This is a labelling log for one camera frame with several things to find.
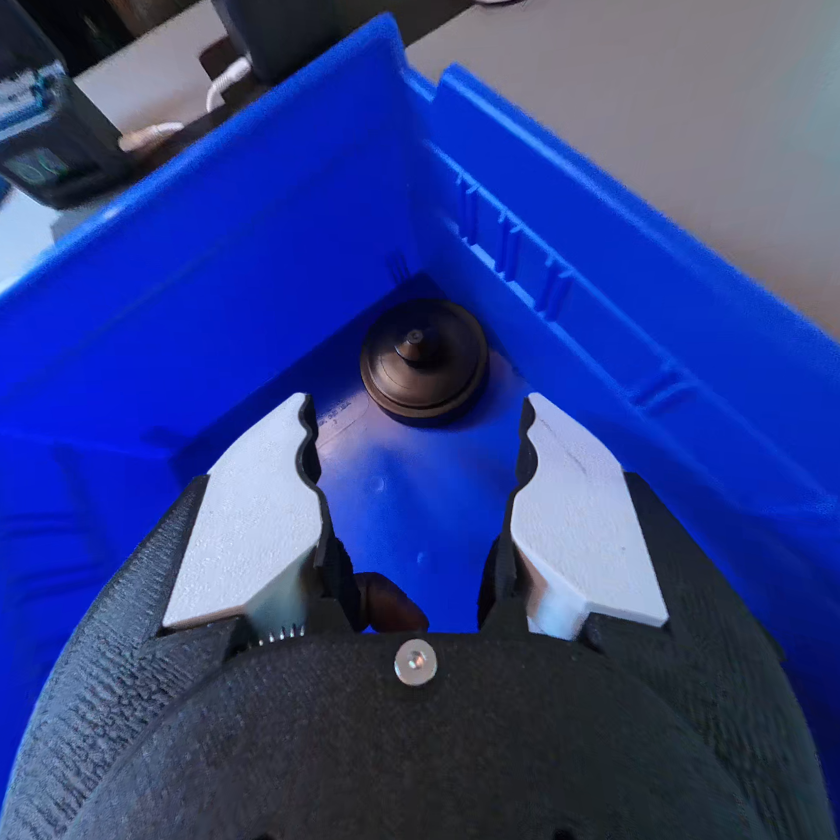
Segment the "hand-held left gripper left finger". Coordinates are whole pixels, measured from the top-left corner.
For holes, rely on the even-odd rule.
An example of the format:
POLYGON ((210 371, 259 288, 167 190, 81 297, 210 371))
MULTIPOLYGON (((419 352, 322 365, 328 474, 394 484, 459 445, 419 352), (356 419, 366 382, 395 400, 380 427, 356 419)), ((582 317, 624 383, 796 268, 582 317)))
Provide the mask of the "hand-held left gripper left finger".
POLYGON ((206 474, 162 629, 229 618, 248 639, 361 629, 361 594, 319 488, 312 397, 293 393, 206 474))

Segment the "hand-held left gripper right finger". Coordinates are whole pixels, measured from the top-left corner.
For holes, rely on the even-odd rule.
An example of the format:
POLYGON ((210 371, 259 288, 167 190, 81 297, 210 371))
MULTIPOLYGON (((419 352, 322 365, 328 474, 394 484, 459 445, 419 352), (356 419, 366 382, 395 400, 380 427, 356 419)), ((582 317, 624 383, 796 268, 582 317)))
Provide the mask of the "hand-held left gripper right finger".
POLYGON ((482 574, 478 628, 575 640, 593 616, 669 620, 624 470, 542 394, 524 400, 516 486, 482 574))

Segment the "black bottle lid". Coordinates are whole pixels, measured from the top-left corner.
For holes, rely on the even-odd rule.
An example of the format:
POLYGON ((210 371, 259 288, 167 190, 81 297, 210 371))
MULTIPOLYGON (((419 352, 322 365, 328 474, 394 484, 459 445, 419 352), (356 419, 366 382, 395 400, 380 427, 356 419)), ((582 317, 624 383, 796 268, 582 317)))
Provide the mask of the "black bottle lid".
POLYGON ((374 320, 360 351, 372 402, 410 425, 445 425, 480 399, 490 346, 477 318, 444 299, 414 299, 374 320))

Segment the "blue plastic bin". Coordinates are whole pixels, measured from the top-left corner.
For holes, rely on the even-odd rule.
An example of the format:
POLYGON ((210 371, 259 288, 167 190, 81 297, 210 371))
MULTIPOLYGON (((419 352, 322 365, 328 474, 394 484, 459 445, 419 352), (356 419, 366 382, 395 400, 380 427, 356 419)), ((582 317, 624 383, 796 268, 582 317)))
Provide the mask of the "blue plastic bin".
POLYGON ((838 802, 838 343, 454 65, 365 24, 42 253, 2 293, 2 795, 85 612, 291 392, 358 571, 474 633, 522 402, 639 474, 780 644, 838 802), (445 425, 360 370, 374 320, 452 301, 490 346, 445 425))

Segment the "person's left hand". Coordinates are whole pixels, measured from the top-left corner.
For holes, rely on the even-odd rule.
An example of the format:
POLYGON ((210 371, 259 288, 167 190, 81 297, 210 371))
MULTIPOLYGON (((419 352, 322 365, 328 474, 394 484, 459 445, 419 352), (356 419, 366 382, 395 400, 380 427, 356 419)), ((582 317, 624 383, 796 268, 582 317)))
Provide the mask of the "person's left hand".
POLYGON ((360 593, 360 630, 378 634, 425 634, 429 621, 424 611, 393 581, 377 572, 356 573, 360 593))

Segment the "grey battery charger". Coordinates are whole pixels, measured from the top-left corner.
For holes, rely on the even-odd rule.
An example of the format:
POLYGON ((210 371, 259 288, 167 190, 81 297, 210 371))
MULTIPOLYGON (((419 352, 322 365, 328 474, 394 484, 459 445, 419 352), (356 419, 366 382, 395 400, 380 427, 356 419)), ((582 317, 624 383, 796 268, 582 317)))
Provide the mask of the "grey battery charger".
POLYGON ((3 180, 60 210, 128 179, 121 132, 74 73, 130 41, 107 2, 1 2, 3 180))

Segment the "dark grey box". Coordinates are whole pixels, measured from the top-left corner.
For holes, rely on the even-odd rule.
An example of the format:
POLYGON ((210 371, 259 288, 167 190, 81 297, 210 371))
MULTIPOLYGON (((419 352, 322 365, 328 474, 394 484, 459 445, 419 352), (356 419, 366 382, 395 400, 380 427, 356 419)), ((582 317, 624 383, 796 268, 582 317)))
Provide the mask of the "dark grey box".
POLYGON ((273 85, 341 39, 334 1, 212 1, 227 35, 258 81, 273 85))

